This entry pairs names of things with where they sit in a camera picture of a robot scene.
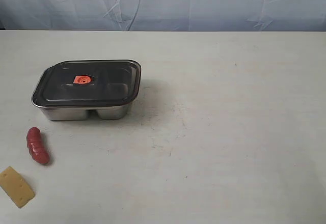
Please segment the yellow toy cheese wedge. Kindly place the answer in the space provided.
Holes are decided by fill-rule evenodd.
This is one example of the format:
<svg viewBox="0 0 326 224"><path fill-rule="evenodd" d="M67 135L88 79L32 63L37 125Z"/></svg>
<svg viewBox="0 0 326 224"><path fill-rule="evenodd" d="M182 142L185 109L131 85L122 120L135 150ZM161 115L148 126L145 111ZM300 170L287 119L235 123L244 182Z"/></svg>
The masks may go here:
<svg viewBox="0 0 326 224"><path fill-rule="evenodd" d="M1 188L18 208L22 208L35 197L27 181L11 166L1 172Z"/></svg>

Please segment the red toy sausage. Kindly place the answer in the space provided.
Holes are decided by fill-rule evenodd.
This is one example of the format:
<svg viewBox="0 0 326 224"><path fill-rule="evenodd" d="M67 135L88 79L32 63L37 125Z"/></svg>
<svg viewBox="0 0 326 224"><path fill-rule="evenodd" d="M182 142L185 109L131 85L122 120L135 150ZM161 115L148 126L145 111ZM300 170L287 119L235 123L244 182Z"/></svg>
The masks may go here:
<svg viewBox="0 0 326 224"><path fill-rule="evenodd" d="M50 156L43 144L41 132L37 127L32 127L28 130L26 143L29 153L34 161L42 165L49 163Z"/></svg>

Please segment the wrinkled blue-grey backdrop cloth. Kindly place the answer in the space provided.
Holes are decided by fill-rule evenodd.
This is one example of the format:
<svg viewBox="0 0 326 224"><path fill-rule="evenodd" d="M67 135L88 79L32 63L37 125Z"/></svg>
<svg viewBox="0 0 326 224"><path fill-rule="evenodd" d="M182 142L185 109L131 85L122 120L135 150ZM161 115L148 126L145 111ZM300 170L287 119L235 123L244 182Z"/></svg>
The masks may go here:
<svg viewBox="0 0 326 224"><path fill-rule="evenodd" d="M325 0L1 0L7 30L324 31Z"/></svg>

